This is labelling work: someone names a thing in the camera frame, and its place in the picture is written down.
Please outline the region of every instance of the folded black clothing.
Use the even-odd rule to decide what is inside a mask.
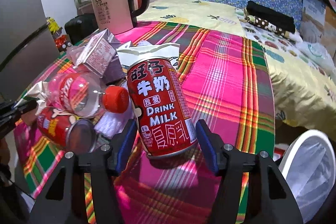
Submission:
[[[253,1],[248,1],[246,10],[250,15],[267,20],[277,27],[295,33],[294,18],[277,12],[271,8],[259,5]]]

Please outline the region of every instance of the screw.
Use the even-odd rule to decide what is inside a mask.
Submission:
[[[233,149],[233,146],[232,146],[232,144],[226,143],[226,144],[224,145],[224,149],[227,150],[227,151],[230,151],[230,150]]]
[[[73,155],[74,155],[73,152],[69,151],[69,152],[67,152],[67,153],[65,154],[65,157],[66,157],[67,159],[70,159],[70,158],[72,158]]]
[[[260,156],[262,156],[263,158],[267,158],[268,153],[266,151],[260,151]]]
[[[108,144],[103,144],[103,145],[100,147],[100,149],[101,149],[102,151],[107,151],[107,150],[110,149],[110,146],[109,146]]]

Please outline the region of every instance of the yellow bed sheet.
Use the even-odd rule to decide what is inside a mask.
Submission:
[[[157,0],[138,20],[183,23],[246,37],[234,7],[203,0]],[[318,129],[336,141],[335,84],[288,52],[263,47],[277,118],[290,126]]]

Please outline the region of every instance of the drink can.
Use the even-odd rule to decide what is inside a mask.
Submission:
[[[66,151],[82,154],[95,148],[96,133],[88,119],[48,106],[38,115],[37,126],[45,137]]]
[[[150,57],[130,66],[127,86],[147,156],[158,159],[197,143],[177,73],[168,59]]]

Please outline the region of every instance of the clear plastic bottle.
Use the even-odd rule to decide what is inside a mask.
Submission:
[[[95,117],[105,109],[123,113],[129,104],[125,88],[106,87],[92,72],[59,73],[48,83],[48,93],[54,107],[83,118]]]

